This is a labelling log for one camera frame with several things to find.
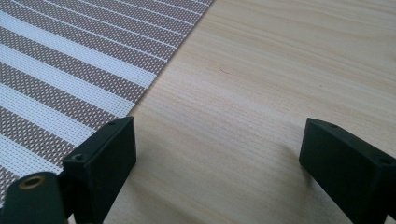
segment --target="wooden table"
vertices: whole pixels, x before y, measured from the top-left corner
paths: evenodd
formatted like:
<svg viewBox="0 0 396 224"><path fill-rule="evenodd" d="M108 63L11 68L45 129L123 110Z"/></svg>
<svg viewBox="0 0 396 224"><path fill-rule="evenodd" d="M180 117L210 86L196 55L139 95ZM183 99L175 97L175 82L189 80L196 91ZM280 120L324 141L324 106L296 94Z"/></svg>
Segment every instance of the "wooden table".
<svg viewBox="0 0 396 224"><path fill-rule="evenodd" d="M216 0L131 113L106 223L350 223L298 156L306 118L396 157L394 0Z"/></svg>

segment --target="striped placemat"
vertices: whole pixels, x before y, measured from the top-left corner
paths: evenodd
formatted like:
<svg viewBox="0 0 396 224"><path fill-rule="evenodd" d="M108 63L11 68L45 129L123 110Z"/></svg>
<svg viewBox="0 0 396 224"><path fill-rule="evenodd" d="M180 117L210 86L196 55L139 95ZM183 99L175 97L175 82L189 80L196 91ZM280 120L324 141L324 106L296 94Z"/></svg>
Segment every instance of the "striped placemat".
<svg viewBox="0 0 396 224"><path fill-rule="evenodd" d="M211 1L1 0L0 204L126 116Z"/></svg>

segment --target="striped fabric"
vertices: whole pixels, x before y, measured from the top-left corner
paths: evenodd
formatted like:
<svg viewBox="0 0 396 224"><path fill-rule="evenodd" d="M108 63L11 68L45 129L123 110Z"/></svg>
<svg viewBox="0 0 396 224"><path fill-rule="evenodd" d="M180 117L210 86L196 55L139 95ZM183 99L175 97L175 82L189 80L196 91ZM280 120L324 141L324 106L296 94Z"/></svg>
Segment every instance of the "striped fabric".
<svg viewBox="0 0 396 224"><path fill-rule="evenodd" d="M0 207L126 116L211 1L1 0Z"/></svg>

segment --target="table mat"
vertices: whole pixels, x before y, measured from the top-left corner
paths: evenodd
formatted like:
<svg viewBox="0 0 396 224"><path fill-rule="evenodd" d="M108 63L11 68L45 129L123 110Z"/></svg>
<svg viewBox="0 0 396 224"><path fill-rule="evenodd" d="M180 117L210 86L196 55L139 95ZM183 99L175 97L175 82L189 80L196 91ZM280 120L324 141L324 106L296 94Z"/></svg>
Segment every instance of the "table mat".
<svg viewBox="0 0 396 224"><path fill-rule="evenodd" d="M1 0L0 204L126 116L211 2Z"/></svg>

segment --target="table surface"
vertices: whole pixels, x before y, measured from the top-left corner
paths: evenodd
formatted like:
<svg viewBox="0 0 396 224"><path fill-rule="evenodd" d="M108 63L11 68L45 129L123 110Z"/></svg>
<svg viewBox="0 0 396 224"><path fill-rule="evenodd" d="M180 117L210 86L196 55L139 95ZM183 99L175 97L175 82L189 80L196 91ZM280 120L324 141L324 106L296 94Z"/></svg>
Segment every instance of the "table surface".
<svg viewBox="0 0 396 224"><path fill-rule="evenodd" d="M396 157L396 1L216 0L130 115L106 223L350 223L298 162L307 118Z"/></svg>

